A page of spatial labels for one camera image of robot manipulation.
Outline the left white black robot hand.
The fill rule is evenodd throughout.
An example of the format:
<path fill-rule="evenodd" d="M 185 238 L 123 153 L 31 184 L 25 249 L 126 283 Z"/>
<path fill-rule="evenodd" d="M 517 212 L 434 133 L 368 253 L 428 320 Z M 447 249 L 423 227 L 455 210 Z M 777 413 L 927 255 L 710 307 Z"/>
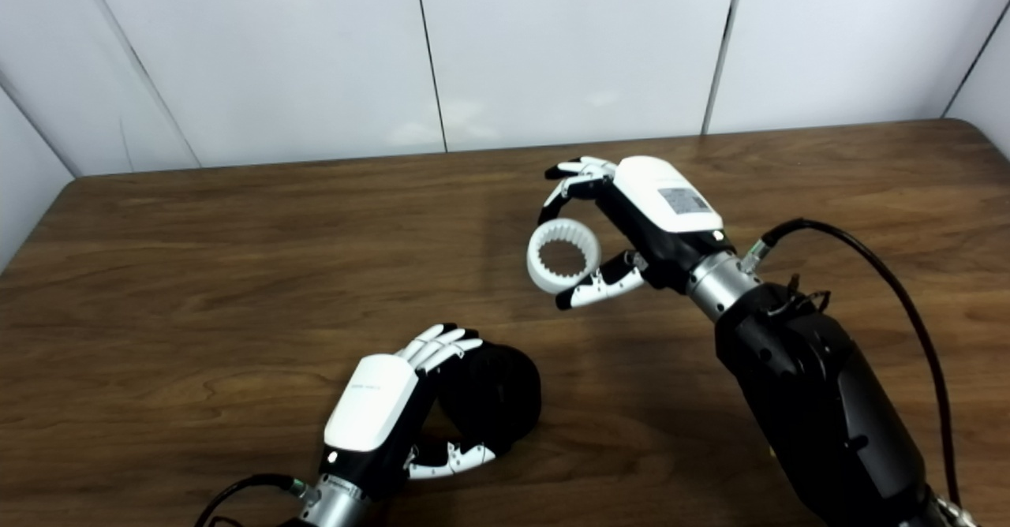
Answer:
<path fill-rule="evenodd" d="M 418 446 L 421 429 L 451 377 L 491 346 L 476 330 L 437 323 L 398 352 L 361 358 L 325 424 L 319 473 L 379 501 L 416 473 L 434 479 L 501 458 L 510 442 L 476 431 L 462 431 L 464 440 L 445 443 L 439 458 Z"/>

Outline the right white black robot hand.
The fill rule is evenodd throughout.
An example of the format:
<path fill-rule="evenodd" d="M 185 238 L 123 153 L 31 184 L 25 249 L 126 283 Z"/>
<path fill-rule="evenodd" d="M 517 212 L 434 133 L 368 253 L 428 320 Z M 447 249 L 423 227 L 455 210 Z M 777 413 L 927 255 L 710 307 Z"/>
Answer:
<path fill-rule="evenodd" d="M 591 200 L 631 247 L 556 294 L 556 307 L 571 310 L 650 285 L 686 296 L 699 282 L 696 269 L 708 257 L 735 250 L 721 215 L 666 160 L 647 155 L 610 163 L 582 156 L 544 172 L 557 181 L 537 224 L 559 217 L 571 200 Z"/>

